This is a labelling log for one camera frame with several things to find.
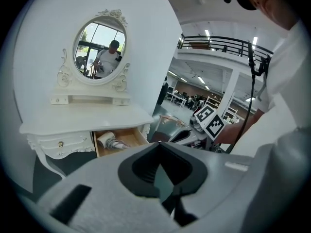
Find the oval mirror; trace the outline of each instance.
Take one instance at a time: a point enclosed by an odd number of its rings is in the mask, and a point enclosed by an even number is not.
[[[81,75],[103,79],[118,67],[125,51],[125,30],[113,17],[97,17],[78,35],[74,62]]]

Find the curved table leg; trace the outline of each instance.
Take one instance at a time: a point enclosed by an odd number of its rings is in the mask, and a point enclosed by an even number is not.
[[[43,166],[45,166],[48,170],[52,171],[53,173],[58,174],[62,179],[66,178],[65,173],[61,169],[59,169],[56,165],[54,165],[54,163],[52,163],[49,159],[47,159],[46,154],[40,147],[36,147],[35,151]]]

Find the white pillar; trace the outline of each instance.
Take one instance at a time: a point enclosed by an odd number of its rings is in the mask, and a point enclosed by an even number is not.
[[[221,103],[218,106],[217,112],[218,115],[222,116],[224,114],[224,112],[227,110],[227,108],[229,107],[231,101],[232,101],[232,96],[234,94],[234,89],[235,89],[235,85],[237,84],[238,78],[239,78],[240,72],[237,70],[233,70],[227,89],[225,90],[225,94],[222,98]]]

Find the small drawer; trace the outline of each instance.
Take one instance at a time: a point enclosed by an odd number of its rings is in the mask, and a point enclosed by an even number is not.
[[[66,133],[62,135],[51,135],[47,137],[37,137],[38,143],[43,150],[66,148],[67,146],[91,142],[89,132]]]
[[[122,130],[108,130],[111,131],[115,136],[117,140],[121,140],[125,144],[131,146],[131,147],[137,147],[144,144],[148,144],[149,142],[143,137],[141,132],[137,128],[132,129],[122,129]],[[108,131],[94,131],[94,145],[97,157],[105,156],[108,154],[120,152],[123,150],[109,150],[102,148],[98,142],[97,138],[102,136],[104,133]]]

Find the desk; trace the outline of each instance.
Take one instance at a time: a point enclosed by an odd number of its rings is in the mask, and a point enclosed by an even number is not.
[[[173,98],[176,97],[176,98],[182,100],[182,102],[181,102],[181,104],[180,104],[180,107],[184,107],[184,106],[185,106],[185,104],[186,104],[186,102],[187,102],[186,99],[182,99],[182,98],[180,98],[180,97],[178,97],[178,96],[176,96],[175,94],[170,93],[170,92],[166,92],[166,93],[167,93],[167,94],[170,94],[170,95],[172,96],[171,102],[172,102]]]

